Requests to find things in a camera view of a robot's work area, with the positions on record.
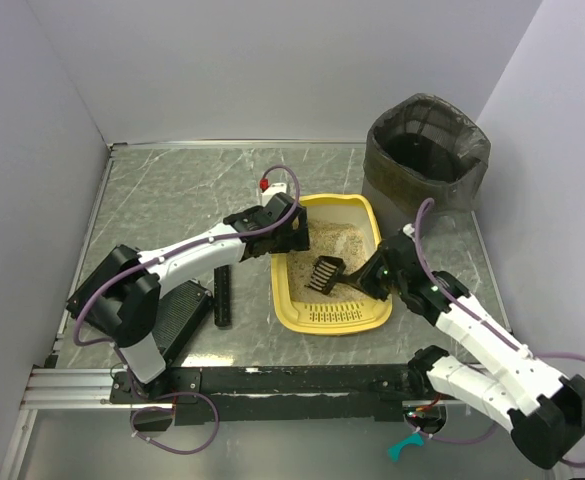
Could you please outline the yellow litter box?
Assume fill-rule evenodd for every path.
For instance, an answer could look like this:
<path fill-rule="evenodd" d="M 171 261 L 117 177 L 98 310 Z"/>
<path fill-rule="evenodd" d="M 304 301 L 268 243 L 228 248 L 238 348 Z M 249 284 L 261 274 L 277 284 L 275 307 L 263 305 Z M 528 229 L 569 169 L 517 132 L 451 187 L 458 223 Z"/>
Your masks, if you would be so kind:
<path fill-rule="evenodd" d="M 301 198 L 310 219 L 351 224 L 363 234 L 367 255 L 381 241 L 379 226 L 370 202 L 359 194 L 323 193 Z M 271 290 L 274 311 L 286 328 L 302 334 L 338 336 L 359 333 L 383 325 L 392 313 L 390 298 L 340 303 L 304 303 L 291 299 L 288 281 L 289 256 L 271 257 Z"/>

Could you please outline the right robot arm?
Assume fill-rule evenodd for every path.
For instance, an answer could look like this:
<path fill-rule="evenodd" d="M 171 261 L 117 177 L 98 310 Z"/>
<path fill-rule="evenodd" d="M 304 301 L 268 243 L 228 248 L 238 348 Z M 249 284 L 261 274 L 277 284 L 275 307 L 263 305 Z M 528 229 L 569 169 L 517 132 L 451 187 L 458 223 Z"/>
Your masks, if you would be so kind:
<path fill-rule="evenodd" d="M 551 469 L 585 436 L 585 379 L 534 356 L 450 273 L 427 274 L 409 234 L 382 240 L 360 273 L 361 286 L 398 295 L 484 367 L 478 372 L 436 346 L 412 360 L 430 388 L 495 421 L 530 462 Z"/>

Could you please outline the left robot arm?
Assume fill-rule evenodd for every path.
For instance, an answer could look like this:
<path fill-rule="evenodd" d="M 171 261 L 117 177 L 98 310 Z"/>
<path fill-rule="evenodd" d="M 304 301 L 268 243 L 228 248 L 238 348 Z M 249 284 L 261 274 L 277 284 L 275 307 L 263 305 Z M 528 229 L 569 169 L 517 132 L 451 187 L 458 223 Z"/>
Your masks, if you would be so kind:
<path fill-rule="evenodd" d="M 75 320 L 75 344 L 90 344 L 78 332 L 84 322 L 95 323 L 136 379 L 151 383 L 167 368 L 153 335 L 159 302 L 166 294 L 216 268 L 263 255 L 307 251 L 309 246 L 307 210 L 285 193 L 167 247 L 139 251 L 119 245 L 67 301 Z"/>

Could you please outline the black slotted litter scoop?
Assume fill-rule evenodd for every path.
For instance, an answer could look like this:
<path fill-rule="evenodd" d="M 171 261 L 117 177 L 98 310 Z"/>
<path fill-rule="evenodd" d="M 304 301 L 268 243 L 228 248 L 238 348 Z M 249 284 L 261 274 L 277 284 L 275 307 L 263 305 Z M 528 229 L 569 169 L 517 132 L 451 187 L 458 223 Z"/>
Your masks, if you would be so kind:
<path fill-rule="evenodd" d="M 323 295 L 329 295 L 337 284 L 363 293 L 359 281 L 361 273 L 362 268 L 347 273 L 345 261 L 340 257 L 321 255 L 313 263 L 310 278 L 305 286 Z"/>

